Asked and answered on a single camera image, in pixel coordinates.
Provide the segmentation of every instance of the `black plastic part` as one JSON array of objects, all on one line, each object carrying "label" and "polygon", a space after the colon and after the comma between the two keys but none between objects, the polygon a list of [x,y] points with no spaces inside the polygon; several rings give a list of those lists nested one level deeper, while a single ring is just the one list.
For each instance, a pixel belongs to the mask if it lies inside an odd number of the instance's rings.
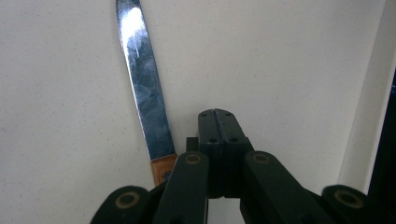
[{"label": "black plastic part", "polygon": [[396,76],[375,158],[369,197],[396,217]]},{"label": "black plastic part", "polygon": [[209,197],[239,198],[241,158],[253,147],[229,111],[206,110],[198,116],[198,126],[199,150],[210,158]]},{"label": "black plastic part", "polygon": [[142,215],[148,199],[149,193],[139,187],[117,189],[102,203],[91,224],[145,223]]},{"label": "black plastic part", "polygon": [[358,190],[336,185],[323,190],[325,207],[337,223],[396,223],[379,204]]},{"label": "black plastic part", "polygon": [[153,223],[206,223],[208,171],[209,159],[205,154],[191,151],[180,155]]},{"label": "black plastic part", "polygon": [[242,198],[254,198],[271,223],[334,223],[273,155],[249,152],[244,178]]},{"label": "black plastic part", "polygon": [[197,137],[187,137],[186,151],[199,151],[199,140]]},{"label": "black plastic part", "polygon": [[[92,224],[202,224],[207,222],[207,198],[223,196],[241,199],[249,224],[396,223],[387,211],[395,203],[385,201],[395,192],[386,186],[387,178],[395,178],[380,174],[392,162],[380,151],[370,197],[345,186],[327,187],[320,197],[304,189],[276,157],[254,151],[232,113],[206,110],[198,120],[199,138],[187,138],[187,152],[178,157],[167,182],[150,192],[134,186],[115,190]],[[378,204],[383,202],[388,202],[386,209]]]}]

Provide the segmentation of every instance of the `wooden handle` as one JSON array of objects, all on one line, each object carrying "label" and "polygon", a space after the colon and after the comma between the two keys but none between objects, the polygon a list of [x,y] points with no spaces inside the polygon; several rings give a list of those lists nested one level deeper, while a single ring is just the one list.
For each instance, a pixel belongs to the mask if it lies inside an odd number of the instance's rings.
[{"label": "wooden handle", "polygon": [[172,154],[150,162],[155,186],[159,186],[165,180],[165,175],[173,170],[176,159],[177,154]]}]

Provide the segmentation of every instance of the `screw hole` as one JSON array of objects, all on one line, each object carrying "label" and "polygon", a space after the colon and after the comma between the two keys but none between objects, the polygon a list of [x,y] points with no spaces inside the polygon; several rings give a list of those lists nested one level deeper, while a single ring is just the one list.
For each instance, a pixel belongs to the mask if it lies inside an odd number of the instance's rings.
[{"label": "screw hole", "polygon": [[139,202],[139,194],[134,191],[122,193],[116,200],[116,206],[119,209],[127,209],[137,205]]},{"label": "screw hole", "polygon": [[364,206],[364,202],[360,197],[344,189],[337,190],[334,193],[334,197],[339,203],[351,208],[362,208]]},{"label": "screw hole", "polygon": [[201,157],[197,156],[197,155],[188,155],[184,161],[188,164],[197,164],[199,162],[201,162]]},{"label": "screw hole", "polygon": [[270,159],[267,156],[262,155],[262,154],[255,154],[253,156],[253,160],[255,162],[263,163],[263,164],[267,164],[268,162],[270,162]]}]

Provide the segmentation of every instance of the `knife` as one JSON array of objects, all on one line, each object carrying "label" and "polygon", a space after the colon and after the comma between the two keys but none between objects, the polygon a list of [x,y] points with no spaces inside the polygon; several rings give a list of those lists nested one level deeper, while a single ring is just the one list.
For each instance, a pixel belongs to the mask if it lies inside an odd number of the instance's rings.
[{"label": "knife", "polygon": [[156,186],[172,171],[177,154],[165,112],[154,53],[139,0],[117,0],[120,42],[146,139]]}]

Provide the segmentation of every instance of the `steel blade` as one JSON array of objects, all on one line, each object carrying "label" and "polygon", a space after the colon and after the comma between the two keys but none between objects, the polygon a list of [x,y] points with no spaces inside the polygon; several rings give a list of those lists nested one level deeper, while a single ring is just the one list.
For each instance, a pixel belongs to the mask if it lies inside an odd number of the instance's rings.
[{"label": "steel blade", "polygon": [[175,154],[175,148],[140,2],[117,0],[117,17],[120,42],[128,65],[148,155],[151,161],[155,161]]}]

